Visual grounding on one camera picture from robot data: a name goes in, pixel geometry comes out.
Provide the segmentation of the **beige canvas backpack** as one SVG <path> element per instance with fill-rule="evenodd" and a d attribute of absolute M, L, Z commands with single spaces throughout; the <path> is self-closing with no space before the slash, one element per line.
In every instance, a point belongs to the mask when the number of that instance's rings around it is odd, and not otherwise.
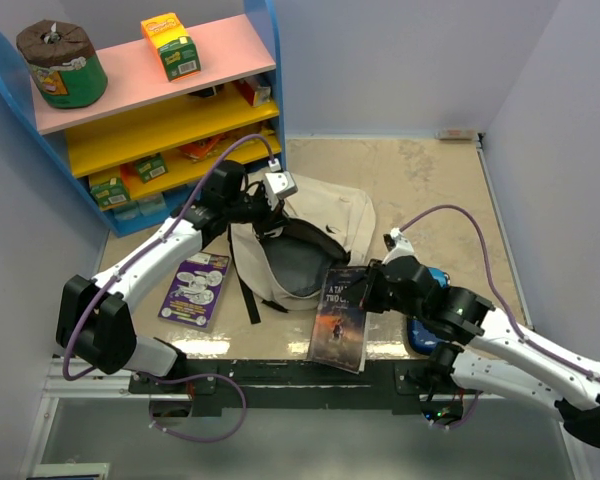
<path fill-rule="evenodd" d="M 249 321 L 261 322 L 261 304 L 287 313 L 318 306 L 332 267 L 366 263 L 376 227 L 364 191 L 298 175 L 298 191 L 285 200 L 286 224 L 259 233 L 233 224 L 228 241 Z"/>

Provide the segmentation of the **purple treehouse paperback book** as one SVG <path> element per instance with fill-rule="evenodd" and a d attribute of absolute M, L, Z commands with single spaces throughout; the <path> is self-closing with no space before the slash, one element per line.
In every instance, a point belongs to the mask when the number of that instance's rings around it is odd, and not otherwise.
<path fill-rule="evenodd" d="M 158 318 L 209 332 L 230 257 L 199 252 L 178 267 Z"/>

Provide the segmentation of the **dark tale of two cities book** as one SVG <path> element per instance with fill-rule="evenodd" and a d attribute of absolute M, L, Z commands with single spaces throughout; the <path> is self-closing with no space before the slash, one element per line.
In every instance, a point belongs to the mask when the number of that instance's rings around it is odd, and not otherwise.
<path fill-rule="evenodd" d="M 358 374 L 366 358 L 366 313 L 351 303 L 346 290 L 361 280 L 365 267 L 333 268 L 327 272 L 309 342 L 310 362 Z"/>

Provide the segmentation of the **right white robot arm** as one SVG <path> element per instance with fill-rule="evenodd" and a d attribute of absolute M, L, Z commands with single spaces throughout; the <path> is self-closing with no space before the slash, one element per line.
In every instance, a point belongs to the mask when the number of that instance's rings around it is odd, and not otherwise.
<path fill-rule="evenodd" d="M 511 321 L 469 289 L 441 286 L 412 256 L 371 261 L 358 302 L 367 312 L 412 317 L 439 338 L 425 369 L 432 390 L 456 386 L 527 402 L 600 449 L 599 361 Z"/>

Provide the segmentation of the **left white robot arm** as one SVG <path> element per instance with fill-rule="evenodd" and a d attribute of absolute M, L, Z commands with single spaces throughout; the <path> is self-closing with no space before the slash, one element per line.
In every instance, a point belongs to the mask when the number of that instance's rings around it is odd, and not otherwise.
<path fill-rule="evenodd" d="M 243 165 L 220 162 L 200 181 L 181 208 L 125 259 L 63 287 L 56 342 L 105 374 L 120 370 L 151 376 L 165 392 L 187 380 L 183 353 L 155 338 L 139 336 L 132 313 L 173 268 L 201 252 L 231 224 L 250 224 L 257 233 L 273 232 L 287 222 L 284 203 L 296 193 L 292 175 L 272 160 L 261 179 L 250 185 Z"/>

